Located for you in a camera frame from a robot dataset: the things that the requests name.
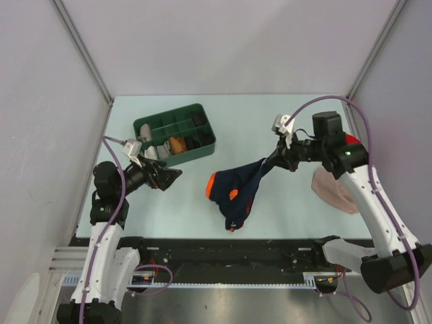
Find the navy orange underwear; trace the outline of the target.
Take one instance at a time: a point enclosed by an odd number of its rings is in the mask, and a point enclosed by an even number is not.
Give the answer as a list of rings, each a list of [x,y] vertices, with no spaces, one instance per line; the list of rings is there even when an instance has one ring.
[[[261,179],[273,166],[262,158],[254,163],[217,171],[211,175],[205,196],[217,204],[225,217],[225,229],[234,232],[243,227],[250,215]]]

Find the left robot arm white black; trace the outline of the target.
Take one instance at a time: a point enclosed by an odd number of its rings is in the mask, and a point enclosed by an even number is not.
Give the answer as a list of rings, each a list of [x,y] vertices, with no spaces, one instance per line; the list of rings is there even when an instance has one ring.
[[[145,268],[150,259],[144,238],[124,236],[130,206],[126,197],[143,185],[165,191],[181,174],[150,159],[125,169],[110,161],[94,167],[88,252],[71,300],[59,305],[59,323],[121,323],[132,274]]]

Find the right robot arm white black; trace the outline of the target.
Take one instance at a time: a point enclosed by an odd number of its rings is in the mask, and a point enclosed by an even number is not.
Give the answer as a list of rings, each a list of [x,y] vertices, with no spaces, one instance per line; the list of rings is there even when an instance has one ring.
[[[364,248],[337,236],[321,238],[313,245],[313,266],[326,271],[339,264],[353,270],[376,294],[421,277],[431,266],[431,245],[420,244],[403,224],[369,165],[366,148],[347,143],[340,115],[335,111],[314,114],[311,139],[299,140],[293,127],[293,117],[275,118],[272,130],[279,141],[267,163],[296,171],[301,162],[320,162],[354,199],[374,244]]]

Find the pink underwear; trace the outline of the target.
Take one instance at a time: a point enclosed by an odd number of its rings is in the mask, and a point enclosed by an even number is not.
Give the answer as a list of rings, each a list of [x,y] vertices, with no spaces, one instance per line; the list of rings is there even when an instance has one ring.
[[[311,188],[321,200],[332,207],[350,215],[358,213],[358,207],[351,194],[324,167],[314,172]]]

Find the red white underwear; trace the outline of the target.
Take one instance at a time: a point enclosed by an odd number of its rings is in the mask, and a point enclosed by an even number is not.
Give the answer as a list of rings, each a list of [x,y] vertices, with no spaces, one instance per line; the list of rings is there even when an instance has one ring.
[[[361,144],[361,141],[357,139],[355,136],[346,134],[345,135],[346,144]]]

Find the grey rolled cloth in tray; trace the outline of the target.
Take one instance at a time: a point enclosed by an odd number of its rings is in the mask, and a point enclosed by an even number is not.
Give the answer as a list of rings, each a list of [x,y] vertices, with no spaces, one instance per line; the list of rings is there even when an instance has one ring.
[[[157,153],[160,159],[166,159],[172,156],[171,146],[168,140],[157,146]]]

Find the white rolled cloth in tray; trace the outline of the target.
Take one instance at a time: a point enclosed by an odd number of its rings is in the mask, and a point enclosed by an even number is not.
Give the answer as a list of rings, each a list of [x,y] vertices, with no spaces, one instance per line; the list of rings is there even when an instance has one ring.
[[[144,157],[146,159],[158,160],[159,156],[157,154],[157,149],[151,145],[144,151]]]

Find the orange rolled cloth in tray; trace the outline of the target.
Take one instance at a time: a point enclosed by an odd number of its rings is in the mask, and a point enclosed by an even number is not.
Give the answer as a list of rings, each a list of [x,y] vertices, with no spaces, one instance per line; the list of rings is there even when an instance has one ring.
[[[179,155],[179,154],[185,153],[188,150],[186,143],[184,141],[184,138],[181,136],[169,137],[169,145],[170,145],[171,151],[174,155]]]

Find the green compartment organizer tray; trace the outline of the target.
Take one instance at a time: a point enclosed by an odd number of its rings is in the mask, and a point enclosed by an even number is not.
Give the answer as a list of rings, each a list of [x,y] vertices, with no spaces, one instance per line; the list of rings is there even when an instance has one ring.
[[[205,115],[207,123],[200,127],[195,127],[190,118],[190,112],[199,112]],[[149,124],[153,140],[150,142],[141,142],[138,139],[140,127],[143,124]],[[213,129],[210,125],[209,119],[205,112],[204,107],[200,103],[194,103],[191,105],[179,107],[169,111],[164,111],[162,113],[157,113],[147,117],[141,117],[136,119],[132,124],[135,137],[142,143],[140,154],[144,156],[144,151],[151,145],[157,148],[158,145],[163,144],[165,141],[169,140],[169,137],[185,137],[193,136],[198,141],[197,130],[204,130],[206,132],[211,132],[214,135]],[[211,155],[215,151],[215,143],[208,146],[200,146],[200,148],[186,151],[185,153],[174,155],[166,159],[158,159],[159,161],[164,161],[167,166],[172,167],[174,165],[179,165],[181,163],[189,162],[195,159],[206,157]]]

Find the black rolled cloth front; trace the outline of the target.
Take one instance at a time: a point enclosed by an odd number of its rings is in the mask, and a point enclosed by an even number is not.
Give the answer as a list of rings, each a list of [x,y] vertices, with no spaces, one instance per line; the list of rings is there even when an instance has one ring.
[[[193,136],[185,136],[184,142],[186,144],[186,148],[188,149],[188,151],[200,148],[199,141]]]

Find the black rolled cloth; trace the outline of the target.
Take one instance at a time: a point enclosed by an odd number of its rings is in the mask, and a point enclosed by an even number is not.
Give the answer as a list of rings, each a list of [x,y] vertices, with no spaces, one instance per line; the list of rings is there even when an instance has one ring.
[[[201,146],[208,146],[215,143],[215,137],[211,132],[206,132],[204,130],[197,130],[196,133]]]
[[[199,141],[193,136],[185,136],[184,142],[186,144],[186,148],[188,149],[188,151],[200,148]]]
[[[199,112],[190,112],[190,118],[195,127],[200,127],[207,123],[205,115]]]

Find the black rolled cloth right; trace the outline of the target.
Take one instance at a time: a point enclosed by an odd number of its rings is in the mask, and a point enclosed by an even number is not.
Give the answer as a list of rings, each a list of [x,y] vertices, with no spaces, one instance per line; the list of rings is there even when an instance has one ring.
[[[211,132],[206,132],[204,130],[197,130],[196,133],[201,146],[208,146],[215,143],[215,137]]]

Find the black rolled cloth back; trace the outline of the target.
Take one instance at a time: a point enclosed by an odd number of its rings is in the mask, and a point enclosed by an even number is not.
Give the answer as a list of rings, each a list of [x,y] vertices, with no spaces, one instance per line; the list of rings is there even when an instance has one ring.
[[[207,123],[205,115],[199,112],[190,112],[190,118],[195,127],[200,127]]]

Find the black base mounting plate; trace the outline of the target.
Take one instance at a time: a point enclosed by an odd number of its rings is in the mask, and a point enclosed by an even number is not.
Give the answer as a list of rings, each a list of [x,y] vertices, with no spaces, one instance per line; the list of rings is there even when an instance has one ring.
[[[182,265],[278,266],[289,272],[341,269],[319,256],[315,239],[162,239],[122,238],[117,247],[138,247],[141,263]]]

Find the aluminium frame rail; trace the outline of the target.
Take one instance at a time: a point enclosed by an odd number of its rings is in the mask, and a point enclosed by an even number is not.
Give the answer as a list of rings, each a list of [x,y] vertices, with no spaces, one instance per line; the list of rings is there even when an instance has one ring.
[[[59,246],[55,249],[49,273],[81,273],[88,247],[82,246]]]

